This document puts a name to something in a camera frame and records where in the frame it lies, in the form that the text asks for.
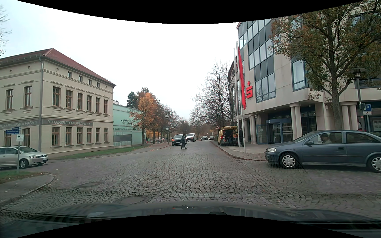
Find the yellow van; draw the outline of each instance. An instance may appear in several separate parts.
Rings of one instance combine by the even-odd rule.
[[[237,137],[237,126],[222,127],[217,142],[220,146],[237,145]]]

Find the flagpole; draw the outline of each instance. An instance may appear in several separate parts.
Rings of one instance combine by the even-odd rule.
[[[239,74],[239,72],[236,70],[236,66],[237,66],[237,60],[236,60],[236,48],[233,48],[233,71],[235,72],[235,98],[238,97],[238,94],[237,94],[237,74]],[[237,146],[239,147],[239,152],[241,152],[241,139],[240,139],[240,136],[239,136],[239,131],[240,131],[240,126],[239,126],[239,109],[238,109],[238,104],[239,104],[239,100],[236,99],[236,123],[237,123]]]
[[[236,42],[236,51],[238,53],[238,61],[239,61],[239,64],[237,65],[237,69],[238,69],[238,77],[239,77],[239,82],[241,83],[243,79],[241,79],[241,52],[240,52],[240,48],[239,48],[239,42],[237,41]],[[242,87],[241,87],[241,93],[239,94],[239,96],[241,97],[241,103],[239,104],[239,107],[241,108],[241,118],[242,118],[242,132],[243,132],[243,153],[244,155],[246,156],[246,144],[245,144],[245,127],[243,126],[243,109],[242,109],[242,103],[243,103],[243,99],[242,99]]]

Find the cobblestone road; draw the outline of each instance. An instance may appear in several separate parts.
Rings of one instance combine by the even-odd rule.
[[[111,203],[146,195],[150,203],[216,200],[280,208],[333,209],[381,218],[381,174],[365,168],[307,166],[280,169],[262,161],[236,160],[209,141],[116,157],[54,161],[31,167],[56,176],[46,187],[0,208],[42,212],[79,203]],[[102,182],[89,188],[75,188]]]

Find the beige building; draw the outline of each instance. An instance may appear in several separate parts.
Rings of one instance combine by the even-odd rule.
[[[311,92],[304,62],[274,55],[268,50],[272,45],[269,38],[271,20],[240,22],[237,29],[243,80],[246,88],[252,86],[252,95],[246,94],[246,109],[243,110],[246,141],[281,143],[314,130],[334,129],[333,110],[325,100],[328,95],[324,93],[316,100],[309,98]],[[229,70],[233,91],[236,70],[233,65]],[[381,80],[381,73],[369,80]],[[362,102],[372,106],[372,114],[364,116],[358,110],[357,89],[351,84],[340,96],[343,128],[364,130],[381,137],[381,90],[369,88],[362,80],[360,91]]]
[[[0,146],[21,127],[50,158],[112,149],[115,86],[54,48],[0,59]]]

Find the green building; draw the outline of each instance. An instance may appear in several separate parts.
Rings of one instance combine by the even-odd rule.
[[[142,130],[133,129],[132,127],[130,127],[130,125],[122,121],[124,119],[130,120],[131,118],[129,118],[129,111],[135,109],[120,105],[118,101],[113,102],[113,136],[115,137],[119,135],[132,135],[131,141],[114,142],[114,148],[139,146],[142,142]]]

